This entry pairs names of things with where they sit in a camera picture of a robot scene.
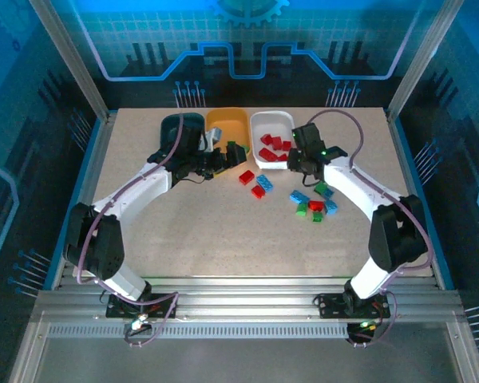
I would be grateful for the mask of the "silver blue table side rail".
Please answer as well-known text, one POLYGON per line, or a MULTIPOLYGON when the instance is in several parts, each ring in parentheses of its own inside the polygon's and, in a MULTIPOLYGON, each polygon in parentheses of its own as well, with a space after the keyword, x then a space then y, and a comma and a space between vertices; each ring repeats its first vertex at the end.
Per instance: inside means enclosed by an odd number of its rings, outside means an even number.
POLYGON ((443 290, 454 290, 455 286, 453 284, 449 266, 431 215, 429 204, 426 200, 426 194, 422 182, 418 176, 417 167, 414 163, 414 155, 410 150, 410 145, 406 138, 404 128, 398 117, 394 121, 389 121, 388 125, 406 186, 411 194, 415 194, 421 199, 423 204, 428 236, 434 248, 434 258, 432 261, 434 277, 443 290))
POLYGON ((84 153, 77 180, 73 188, 67 212, 63 220, 53 257, 49 265, 47 276, 42 287, 43 290, 55 290, 61 278, 61 272, 65 265, 63 250, 65 246, 65 235, 69 226, 71 208, 79 202, 92 203, 97 182, 101 174, 105 154, 109 145, 113 126, 117 118, 117 110, 112 110, 109 120, 100 122, 97 120, 84 153))

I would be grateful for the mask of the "aluminium frame post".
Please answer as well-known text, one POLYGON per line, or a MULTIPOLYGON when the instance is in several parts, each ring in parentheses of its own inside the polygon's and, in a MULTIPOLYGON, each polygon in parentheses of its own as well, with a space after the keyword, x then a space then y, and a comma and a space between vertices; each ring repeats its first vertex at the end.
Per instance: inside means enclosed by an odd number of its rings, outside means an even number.
POLYGON ((29 3, 73 75, 89 106, 100 122, 106 123, 109 120, 109 109, 51 1, 29 0, 29 3))
POLYGON ((402 78, 386 111, 387 121, 395 122, 428 64, 437 52, 465 0, 444 0, 427 30, 406 74, 402 78))

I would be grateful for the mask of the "aluminium table rail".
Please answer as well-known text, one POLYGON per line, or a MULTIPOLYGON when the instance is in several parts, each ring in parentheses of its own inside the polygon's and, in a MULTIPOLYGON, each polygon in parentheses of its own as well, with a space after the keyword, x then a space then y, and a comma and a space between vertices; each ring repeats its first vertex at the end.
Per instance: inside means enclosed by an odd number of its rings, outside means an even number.
MULTIPOLYGON (((169 322, 190 323, 341 323, 370 319, 321 319, 312 303, 315 295, 342 292, 339 278, 156 278, 156 296, 167 297, 177 291, 163 318, 148 318, 140 339, 159 334, 169 322)), ((39 294, 31 315, 38 335, 47 337, 52 324, 131 325, 133 319, 105 316, 108 294, 97 286, 64 282, 55 291, 39 294)), ((442 290, 431 277, 406 277, 396 280, 387 292, 390 317, 376 318, 378 328, 389 324, 445 324, 466 319, 459 294, 442 290)))

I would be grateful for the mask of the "dark teal plastic container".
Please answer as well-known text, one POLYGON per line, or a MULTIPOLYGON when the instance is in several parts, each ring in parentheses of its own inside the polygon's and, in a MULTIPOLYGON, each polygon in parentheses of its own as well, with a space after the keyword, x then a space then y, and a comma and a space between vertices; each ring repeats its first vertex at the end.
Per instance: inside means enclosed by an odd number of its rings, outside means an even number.
MULTIPOLYGON (((204 150, 204 117, 199 113, 183 113, 183 128, 174 156, 196 154, 204 150)), ((178 135, 180 114, 165 117, 160 126, 160 147, 169 152, 178 135)))

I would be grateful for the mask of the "white plastic container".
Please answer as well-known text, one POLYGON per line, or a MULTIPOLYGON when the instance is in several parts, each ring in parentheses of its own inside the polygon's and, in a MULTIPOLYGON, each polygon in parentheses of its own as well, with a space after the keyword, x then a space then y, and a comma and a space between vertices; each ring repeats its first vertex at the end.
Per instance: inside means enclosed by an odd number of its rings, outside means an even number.
POLYGON ((251 146, 254 160, 260 169, 287 170, 287 162, 267 162, 259 157, 259 151, 262 148, 268 148, 277 156, 284 153, 282 150, 276 151, 270 145, 265 145, 260 141, 260 137, 265 134, 271 136, 280 136, 282 141, 289 140, 291 148, 295 147, 292 136, 292 129, 295 127, 292 115, 283 111, 263 111, 254 113, 250 119, 251 146))

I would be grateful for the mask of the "yellow plastic container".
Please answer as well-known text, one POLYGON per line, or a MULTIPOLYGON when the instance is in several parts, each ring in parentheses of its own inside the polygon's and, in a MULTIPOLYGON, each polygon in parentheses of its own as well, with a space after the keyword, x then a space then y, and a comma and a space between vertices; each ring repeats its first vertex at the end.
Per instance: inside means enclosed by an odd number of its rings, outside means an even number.
POLYGON ((209 109, 205 116, 205 130, 209 131, 214 127, 222 130, 220 142, 214 145, 214 149, 219 148, 222 154, 227 152, 230 140, 239 145, 247 145, 251 149, 250 123, 245 109, 239 107, 209 109))

